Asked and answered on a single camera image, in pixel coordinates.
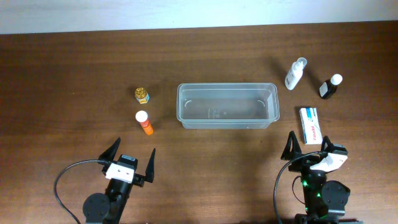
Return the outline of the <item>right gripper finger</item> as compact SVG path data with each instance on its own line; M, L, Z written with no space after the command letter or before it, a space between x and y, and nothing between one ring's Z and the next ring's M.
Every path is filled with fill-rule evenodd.
M328 136L323 137L321 152L333 152L335 147Z
M283 161L291 161L302 155L302 150L300 148L299 142L294 131L291 131L288 136L287 143L280 157Z

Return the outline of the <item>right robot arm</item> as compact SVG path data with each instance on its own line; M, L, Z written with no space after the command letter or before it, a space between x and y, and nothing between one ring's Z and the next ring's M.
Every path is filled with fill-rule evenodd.
M293 131L289 133L287 144L280 157L287 163L279 171L274 185L273 205L279 223L282 219L277 210L277 187L286 169L298 172L303 188L304 214L296 214L294 222L299 224L349 224L360 223L356 219L344 219L345 205L350 189L336 180L328 180L327 174L339 169L347 160L348 151L340 144L333 144L328 136L323 137L321 149L304 154Z

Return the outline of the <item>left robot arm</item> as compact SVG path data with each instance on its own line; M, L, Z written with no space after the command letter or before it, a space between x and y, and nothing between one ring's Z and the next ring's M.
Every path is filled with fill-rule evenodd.
M109 183L105 193L92 194L85 200L83 214L86 223L119 223L132 188L154 181L155 151L152 151L146 173L140 175L136 173L138 159L125 154L120 155L118 160L114 159L120 142L118 138L99 156L102 173Z

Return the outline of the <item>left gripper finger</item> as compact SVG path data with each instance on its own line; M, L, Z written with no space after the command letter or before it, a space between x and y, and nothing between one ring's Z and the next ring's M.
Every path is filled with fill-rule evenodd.
M148 161L147 168L146 168L145 181L146 181L146 182L149 182L149 183L153 183L153 181L154 181L154 172L155 172L155 170L154 170L155 151L156 151L156 148L154 148L154 149L152 150L152 154L151 154L151 156L150 156L150 159L149 159L149 161Z
M121 138L117 138L117 140L115 140L115 142L107 149L105 150L100 156L99 156L99 160L102 161L113 161L118 147L120 145L121 142Z

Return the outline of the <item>dark bottle white cap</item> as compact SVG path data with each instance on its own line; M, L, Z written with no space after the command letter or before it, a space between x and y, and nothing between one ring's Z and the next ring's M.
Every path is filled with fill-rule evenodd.
M343 77L340 74L334 74L330 79L323 82L319 88L319 94L321 99L329 99L337 90L338 85L343 81Z

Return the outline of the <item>white blue medicine box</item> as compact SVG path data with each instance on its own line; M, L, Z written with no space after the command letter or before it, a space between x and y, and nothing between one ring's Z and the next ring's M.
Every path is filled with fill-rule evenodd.
M322 132L320 130L317 109L300 108L299 114L302 123L304 143L321 144Z

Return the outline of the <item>white spray bottle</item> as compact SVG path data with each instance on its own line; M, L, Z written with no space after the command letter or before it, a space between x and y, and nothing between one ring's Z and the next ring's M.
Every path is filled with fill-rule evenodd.
M303 75L303 70L307 65L307 59L304 57L298 58L291 66L285 77L285 86L288 90L293 90Z

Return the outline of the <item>orange tablet tube white cap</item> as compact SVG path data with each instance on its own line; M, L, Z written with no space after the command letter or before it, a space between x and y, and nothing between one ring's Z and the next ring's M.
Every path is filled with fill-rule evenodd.
M151 135L154 132L154 129L149 121L148 114L145 111L138 111L136 113L136 120L140 123L147 135Z

